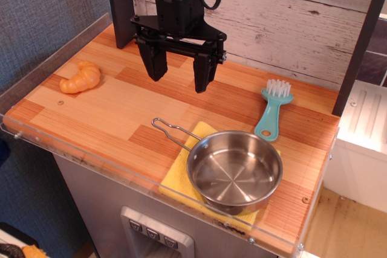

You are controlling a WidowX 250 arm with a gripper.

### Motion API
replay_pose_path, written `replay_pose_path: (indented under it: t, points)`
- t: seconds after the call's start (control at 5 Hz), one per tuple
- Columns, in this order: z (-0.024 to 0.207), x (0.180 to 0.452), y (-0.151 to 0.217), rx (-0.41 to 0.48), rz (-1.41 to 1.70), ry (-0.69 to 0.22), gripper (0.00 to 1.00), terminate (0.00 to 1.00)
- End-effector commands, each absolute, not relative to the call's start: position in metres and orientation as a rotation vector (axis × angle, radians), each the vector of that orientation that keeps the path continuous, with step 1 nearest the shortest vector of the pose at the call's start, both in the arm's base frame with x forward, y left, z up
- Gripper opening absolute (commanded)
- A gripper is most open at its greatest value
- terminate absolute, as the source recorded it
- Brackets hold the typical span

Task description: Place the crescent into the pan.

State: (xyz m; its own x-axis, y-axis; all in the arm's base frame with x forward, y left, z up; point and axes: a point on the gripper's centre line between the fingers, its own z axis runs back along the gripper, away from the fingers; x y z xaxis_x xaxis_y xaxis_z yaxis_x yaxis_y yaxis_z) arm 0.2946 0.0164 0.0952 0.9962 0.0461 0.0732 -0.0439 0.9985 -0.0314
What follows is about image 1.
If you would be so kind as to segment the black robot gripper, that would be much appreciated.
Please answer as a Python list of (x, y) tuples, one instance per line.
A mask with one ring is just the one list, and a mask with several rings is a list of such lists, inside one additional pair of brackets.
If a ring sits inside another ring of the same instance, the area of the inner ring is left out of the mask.
[(155, 0), (157, 14), (135, 15), (136, 42), (155, 82), (167, 72), (166, 51), (194, 57), (195, 91), (205, 92), (214, 80), (217, 63), (224, 63), (226, 34), (204, 20), (204, 0)]

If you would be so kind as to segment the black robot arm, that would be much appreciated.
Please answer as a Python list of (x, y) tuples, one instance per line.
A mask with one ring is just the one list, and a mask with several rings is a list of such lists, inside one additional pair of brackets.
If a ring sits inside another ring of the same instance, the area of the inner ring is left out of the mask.
[(155, 3), (156, 15), (135, 15), (131, 19), (148, 76), (160, 80), (167, 72), (166, 54), (180, 54), (193, 58), (196, 92), (206, 91), (217, 66), (226, 60), (226, 34), (204, 20), (205, 11), (217, 9), (221, 0), (212, 6), (205, 0), (155, 0)]

